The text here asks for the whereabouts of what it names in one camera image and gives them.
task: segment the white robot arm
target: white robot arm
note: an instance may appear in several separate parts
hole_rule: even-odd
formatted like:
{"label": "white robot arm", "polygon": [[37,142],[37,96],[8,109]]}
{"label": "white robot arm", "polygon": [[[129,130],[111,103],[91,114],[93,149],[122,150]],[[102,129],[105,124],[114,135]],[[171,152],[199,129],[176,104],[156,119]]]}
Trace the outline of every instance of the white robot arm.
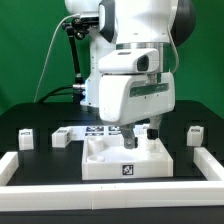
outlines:
{"label": "white robot arm", "polygon": [[174,108],[169,48],[174,46],[172,35],[175,45],[180,45],[194,29],[191,0],[65,3],[71,14],[99,13],[99,30],[90,30],[91,75],[86,81],[86,100],[81,104],[99,105],[103,122],[120,127],[125,148],[136,148],[134,123],[150,118],[150,128],[158,129],[160,115]]}
{"label": "white robot arm", "polygon": [[[174,108],[168,50],[173,43],[170,32],[180,4],[190,8],[189,12],[193,10],[187,0],[100,3],[101,34],[108,39],[106,34],[110,33],[110,39],[116,39],[116,50],[99,61],[99,71],[104,74],[100,81],[100,117],[105,124],[120,127],[125,148],[137,147],[133,132],[136,121],[158,120],[158,115]],[[151,123],[153,128],[159,122]]]}

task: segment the white box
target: white box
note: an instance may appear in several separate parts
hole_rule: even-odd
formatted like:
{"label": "white box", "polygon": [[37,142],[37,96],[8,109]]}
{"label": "white box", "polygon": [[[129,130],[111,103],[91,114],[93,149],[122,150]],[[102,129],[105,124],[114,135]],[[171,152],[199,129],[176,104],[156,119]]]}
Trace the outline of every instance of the white box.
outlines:
{"label": "white box", "polygon": [[82,179],[122,179],[173,176],[173,160],[159,139],[138,136],[136,149],[125,149],[123,137],[86,137]]}
{"label": "white box", "polygon": [[52,134],[52,147],[65,148],[71,142],[72,127],[61,127]]}
{"label": "white box", "polygon": [[34,149],[33,130],[22,129],[19,130],[19,150]]}
{"label": "white box", "polygon": [[204,128],[191,126],[187,133],[187,146],[200,147],[203,141]]}

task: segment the black cable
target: black cable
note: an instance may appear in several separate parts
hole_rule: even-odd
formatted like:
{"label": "black cable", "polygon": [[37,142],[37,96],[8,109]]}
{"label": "black cable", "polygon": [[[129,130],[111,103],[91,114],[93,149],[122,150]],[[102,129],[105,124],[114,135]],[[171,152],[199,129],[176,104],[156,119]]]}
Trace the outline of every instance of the black cable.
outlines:
{"label": "black cable", "polygon": [[55,89],[55,90],[52,90],[50,93],[48,93],[47,95],[45,95],[44,97],[42,97],[42,98],[38,101],[38,103],[44,103],[44,101],[45,101],[47,98],[51,97],[51,96],[63,95],[63,93],[61,93],[61,94],[55,94],[55,93],[57,93],[57,92],[59,92],[59,91],[62,91],[62,90],[65,90],[65,89],[73,89],[73,87],[72,87],[72,86],[62,86],[62,87],[59,87],[59,88],[57,88],[57,89]]}

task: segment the white block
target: white block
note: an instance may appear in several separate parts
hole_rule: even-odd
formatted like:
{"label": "white block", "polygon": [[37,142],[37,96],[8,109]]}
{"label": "white block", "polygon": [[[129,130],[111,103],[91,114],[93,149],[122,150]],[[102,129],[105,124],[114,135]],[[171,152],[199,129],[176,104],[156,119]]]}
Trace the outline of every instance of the white block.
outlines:
{"label": "white block", "polygon": [[191,126],[187,133],[187,146],[200,147],[203,141],[204,128]]}
{"label": "white block", "polygon": [[52,134],[52,146],[65,148],[71,142],[72,127],[61,127]]}
{"label": "white block", "polygon": [[125,149],[123,137],[88,136],[84,140],[82,179],[173,176],[173,160],[159,139],[138,136],[136,149]]}
{"label": "white block", "polygon": [[19,130],[19,150],[34,149],[33,130]]}
{"label": "white block", "polygon": [[7,152],[0,160],[0,186],[8,183],[18,167],[18,153]]}
{"label": "white block", "polygon": [[224,181],[223,166],[205,149],[194,149],[194,163],[209,181]]}

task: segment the green backdrop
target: green backdrop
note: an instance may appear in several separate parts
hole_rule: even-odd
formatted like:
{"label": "green backdrop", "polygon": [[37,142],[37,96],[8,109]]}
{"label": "green backdrop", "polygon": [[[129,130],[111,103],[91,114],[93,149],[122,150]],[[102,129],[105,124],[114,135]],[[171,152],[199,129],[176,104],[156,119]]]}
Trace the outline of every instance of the green backdrop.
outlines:
{"label": "green backdrop", "polygon": [[[224,118],[224,2],[193,0],[197,25],[178,48],[176,99],[196,100]],[[63,0],[0,1],[0,114],[33,102],[53,32],[68,13]],[[82,74],[89,74],[88,38],[78,42]],[[40,95],[74,82],[67,34],[59,31]],[[71,98],[57,98],[71,101]]]}

